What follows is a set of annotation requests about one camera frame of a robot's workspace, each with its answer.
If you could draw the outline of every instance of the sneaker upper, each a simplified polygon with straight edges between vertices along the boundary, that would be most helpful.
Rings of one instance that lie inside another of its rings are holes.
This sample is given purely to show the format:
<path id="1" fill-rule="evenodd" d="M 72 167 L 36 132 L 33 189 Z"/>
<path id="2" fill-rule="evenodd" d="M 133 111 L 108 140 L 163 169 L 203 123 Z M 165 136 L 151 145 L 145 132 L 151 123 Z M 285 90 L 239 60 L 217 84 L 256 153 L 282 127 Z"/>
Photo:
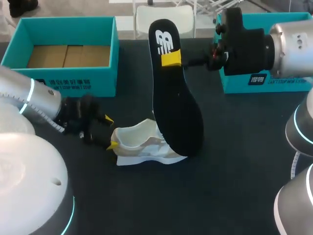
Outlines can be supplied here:
<path id="1" fill-rule="evenodd" d="M 116 128 L 111 137 L 119 146 L 118 156 L 178 157 L 159 132 L 157 123 L 146 119 L 132 127 Z"/>

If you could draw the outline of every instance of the black table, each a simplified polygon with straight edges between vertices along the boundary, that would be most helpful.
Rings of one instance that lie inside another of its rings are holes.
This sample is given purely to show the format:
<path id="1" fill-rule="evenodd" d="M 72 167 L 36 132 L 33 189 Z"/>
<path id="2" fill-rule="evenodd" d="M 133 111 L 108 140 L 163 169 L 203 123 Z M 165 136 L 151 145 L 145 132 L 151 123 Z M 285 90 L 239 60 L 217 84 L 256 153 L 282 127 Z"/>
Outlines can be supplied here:
<path id="1" fill-rule="evenodd" d="M 208 43 L 185 40 L 182 48 L 200 50 Z M 184 59 L 193 56 L 183 53 Z M 295 154 L 284 130 L 305 93 L 225 95 L 218 72 L 190 68 L 185 76 L 205 126 L 203 150 L 195 158 L 173 165 L 117 167 L 113 152 L 35 126 L 37 135 L 53 144 L 67 164 L 79 234 L 279 234 L 273 203 L 290 178 Z M 120 42 L 117 95 L 99 101 L 116 126 L 153 118 L 147 41 Z M 104 128 L 103 133 L 112 130 Z M 309 163 L 301 158 L 298 170 Z"/>

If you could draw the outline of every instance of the insole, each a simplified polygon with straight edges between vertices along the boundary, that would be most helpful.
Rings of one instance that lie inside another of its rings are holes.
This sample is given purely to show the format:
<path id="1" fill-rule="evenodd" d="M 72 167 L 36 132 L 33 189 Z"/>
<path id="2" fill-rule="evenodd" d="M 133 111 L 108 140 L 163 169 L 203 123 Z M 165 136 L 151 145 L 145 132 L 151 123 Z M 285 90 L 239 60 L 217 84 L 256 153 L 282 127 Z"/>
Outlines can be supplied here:
<path id="1" fill-rule="evenodd" d="M 162 67 L 161 55 L 180 50 L 179 33 L 170 20 L 149 28 L 153 69 L 153 110 L 156 123 L 170 147 L 182 156 L 194 156 L 203 142 L 200 109 L 185 82 L 182 66 Z"/>

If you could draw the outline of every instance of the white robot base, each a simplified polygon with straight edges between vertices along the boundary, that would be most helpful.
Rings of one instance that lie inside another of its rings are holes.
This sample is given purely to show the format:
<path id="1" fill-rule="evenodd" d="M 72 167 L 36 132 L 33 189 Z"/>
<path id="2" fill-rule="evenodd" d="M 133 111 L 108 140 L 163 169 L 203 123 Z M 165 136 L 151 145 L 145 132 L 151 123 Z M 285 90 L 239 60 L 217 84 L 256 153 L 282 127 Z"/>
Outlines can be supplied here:
<path id="1" fill-rule="evenodd" d="M 0 234 L 75 233 L 67 168 L 50 143 L 32 134 L 0 134 L 0 208 Z"/>

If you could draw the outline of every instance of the cable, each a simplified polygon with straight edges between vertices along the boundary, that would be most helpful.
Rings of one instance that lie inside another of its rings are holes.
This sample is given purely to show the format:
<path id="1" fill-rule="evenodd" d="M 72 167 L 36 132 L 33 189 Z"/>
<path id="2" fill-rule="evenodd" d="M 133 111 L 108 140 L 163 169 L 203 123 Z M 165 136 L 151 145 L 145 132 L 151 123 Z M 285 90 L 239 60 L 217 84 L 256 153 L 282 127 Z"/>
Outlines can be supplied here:
<path id="1" fill-rule="evenodd" d="M 290 175 L 291 179 L 295 177 L 295 169 L 297 167 L 299 157 L 300 157 L 300 152 L 296 152 L 292 161 L 292 166 L 291 166 L 291 175 Z"/>
<path id="2" fill-rule="evenodd" d="M 62 133 L 64 132 L 64 127 L 56 124 L 51 118 L 49 118 L 43 111 L 41 111 L 40 109 L 36 108 L 34 105 L 30 104 L 27 100 L 22 99 L 20 97 L 17 97 L 15 95 L 12 94 L 4 94 L 4 93 L 0 93 L 0 95 L 2 97 L 7 97 L 7 98 L 12 98 L 15 99 L 19 102 L 22 102 L 24 104 L 26 104 L 28 107 L 30 107 L 32 110 L 34 110 L 39 116 L 41 116 L 48 124 L 50 124 L 54 129 L 56 129 L 58 132 Z"/>
<path id="3" fill-rule="evenodd" d="M 257 7 L 260 7 L 261 9 L 265 10 L 268 13 L 271 13 L 270 10 L 266 9 L 265 7 L 261 6 L 260 4 L 254 2 L 253 0 L 247 0 L 248 2 L 252 3 L 253 5 L 256 5 Z"/>

